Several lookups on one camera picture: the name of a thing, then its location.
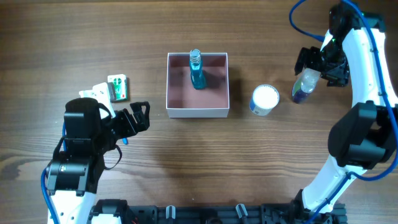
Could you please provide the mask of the teal mouthwash bottle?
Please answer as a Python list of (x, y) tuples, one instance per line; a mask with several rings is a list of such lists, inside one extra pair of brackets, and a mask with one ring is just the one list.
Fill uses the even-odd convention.
[(190, 51), (189, 55), (190, 77), (192, 85), (196, 90), (206, 88), (206, 78), (203, 73), (203, 60), (201, 59), (201, 52), (198, 49)]

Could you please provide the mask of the white pink-lined box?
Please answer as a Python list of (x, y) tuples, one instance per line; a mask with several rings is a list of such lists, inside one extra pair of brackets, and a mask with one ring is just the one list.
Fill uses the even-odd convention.
[(228, 54), (202, 53), (207, 87), (196, 90), (189, 53), (167, 56), (166, 110), (169, 118), (225, 118), (230, 109)]

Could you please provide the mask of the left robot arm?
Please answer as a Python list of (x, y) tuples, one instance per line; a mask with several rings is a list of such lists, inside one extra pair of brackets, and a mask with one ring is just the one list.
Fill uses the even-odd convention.
[(114, 113), (94, 98), (76, 98), (65, 105), (65, 133), (41, 174), (49, 211), (48, 223), (129, 223), (134, 214), (125, 200), (101, 202), (94, 208), (104, 155), (119, 150), (117, 141), (146, 131), (150, 104), (131, 103)]

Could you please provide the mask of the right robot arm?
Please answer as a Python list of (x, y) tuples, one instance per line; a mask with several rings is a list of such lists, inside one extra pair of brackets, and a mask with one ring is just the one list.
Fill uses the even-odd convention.
[(379, 14), (363, 12), (351, 1), (329, 11), (329, 28), (317, 40), (322, 46), (302, 48), (296, 64), (292, 99), (301, 103), (319, 79), (328, 86), (352, 88), (351, 109), (332, 127), (329, 156), (315, 179), (293, 202), (310, 219), (331, 212), (338, 197), (377, 164), (390, 162), (379, 180), (397, 167), (397, 95), (384, 51), (385, 24)]

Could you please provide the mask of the clear spray bottle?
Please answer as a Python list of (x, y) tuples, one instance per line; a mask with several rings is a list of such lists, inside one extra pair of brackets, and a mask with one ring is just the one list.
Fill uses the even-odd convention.
[(302, 103), (314, 91), (319, 78), (320, 72), (305, 68), (292, 87), (293, 102)]

